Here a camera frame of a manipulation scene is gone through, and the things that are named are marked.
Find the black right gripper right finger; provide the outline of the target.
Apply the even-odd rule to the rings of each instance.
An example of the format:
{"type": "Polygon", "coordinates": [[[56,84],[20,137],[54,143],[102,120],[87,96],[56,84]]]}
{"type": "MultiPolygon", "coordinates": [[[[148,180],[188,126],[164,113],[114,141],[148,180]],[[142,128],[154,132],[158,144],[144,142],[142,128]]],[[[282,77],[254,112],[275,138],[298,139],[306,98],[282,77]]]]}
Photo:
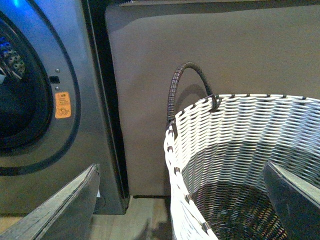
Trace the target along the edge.
{"type": "Polygon", "coordinates": [[[268,161],[263,180],[269,200],[290,240],[320,238],[320,189],[268,161]]]}

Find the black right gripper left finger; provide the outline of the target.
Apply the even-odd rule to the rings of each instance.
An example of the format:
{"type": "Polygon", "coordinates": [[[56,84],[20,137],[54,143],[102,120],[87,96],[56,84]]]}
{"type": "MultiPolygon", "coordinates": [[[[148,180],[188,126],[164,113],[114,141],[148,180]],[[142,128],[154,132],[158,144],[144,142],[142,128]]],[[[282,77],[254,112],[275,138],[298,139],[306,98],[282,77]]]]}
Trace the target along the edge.
{"type": "Polygon", "coordinates": [[[2,240],[84,240],[95,210],[100,165],[92,164],[0,234],[2,240]]]}

